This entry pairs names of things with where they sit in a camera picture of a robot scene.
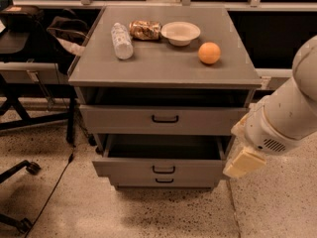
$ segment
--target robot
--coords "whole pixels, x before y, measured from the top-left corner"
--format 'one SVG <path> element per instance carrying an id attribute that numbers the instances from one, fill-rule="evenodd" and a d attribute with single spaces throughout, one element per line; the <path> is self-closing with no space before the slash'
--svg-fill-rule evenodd
<path id="1" fill-rule="evenodd" d="M 296 53 L 292 77 L 232 128 L 239 145 L 229 155 L 224 174 L 243 177 L 265 165 L 265 154 L 285 154 L 316 131 L 317 36 Z"/>

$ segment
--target plastic bottle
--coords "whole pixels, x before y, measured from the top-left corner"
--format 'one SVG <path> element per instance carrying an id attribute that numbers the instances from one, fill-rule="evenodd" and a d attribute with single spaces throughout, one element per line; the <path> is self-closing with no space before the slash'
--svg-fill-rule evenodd
<path id="1" fill-rule="evenodd" d="M 129 59 L 133 54 L 133 46 L 127 28 L 116 23 L 111 29 L 112 43 L 118 59 Z"/>

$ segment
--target concrete floor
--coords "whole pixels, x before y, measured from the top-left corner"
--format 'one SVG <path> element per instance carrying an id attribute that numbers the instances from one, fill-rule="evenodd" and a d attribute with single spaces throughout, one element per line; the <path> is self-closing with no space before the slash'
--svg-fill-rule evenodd
<path id="1" fill-rule="evenodd" d="M 35 225 L 23 235 L 0 223 L 0 237 L 316 237 L 317 135 L 213 191 L 116 190 L 96 175 L 95 147 L 76 117 L 74 146 L 65 122 L 0 132 L 0 173 L 25 159 L 42 167 L 1 184 L 0 212 Z"/>

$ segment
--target gray countertop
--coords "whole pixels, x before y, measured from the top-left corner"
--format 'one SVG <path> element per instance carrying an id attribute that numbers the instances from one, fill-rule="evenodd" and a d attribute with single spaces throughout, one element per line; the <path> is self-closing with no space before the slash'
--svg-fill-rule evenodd
<path id="1" fill-rule="evenodd" d="M 185 21 L 201 30 L 187 47 L 174 47 L 167 39 L 133 40 L 131 59 L 116 58 L 111 28 L 119 22 L 129 27 L 134 20 L 159 21 L 163 25 Z M 216 43 L 221 58 L 212 65 L 198 58 L 199 47 Z M 260 79 L 223 7 L 108 6 L 88 42 L 69 83 L 74 86 L 257 88 Z"/>

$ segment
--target orange ball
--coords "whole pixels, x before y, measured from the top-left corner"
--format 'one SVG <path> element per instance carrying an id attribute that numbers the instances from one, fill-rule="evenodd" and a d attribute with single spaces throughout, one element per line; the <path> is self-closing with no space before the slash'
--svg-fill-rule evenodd
<path id="1" fill-rule="evenodd" d="M 199 59 L 207 64 L 215 63 L 220 58 L 220 55 L 220 48 L 215 43 L 205 43 L 200 46 L 198 51 Z"/>

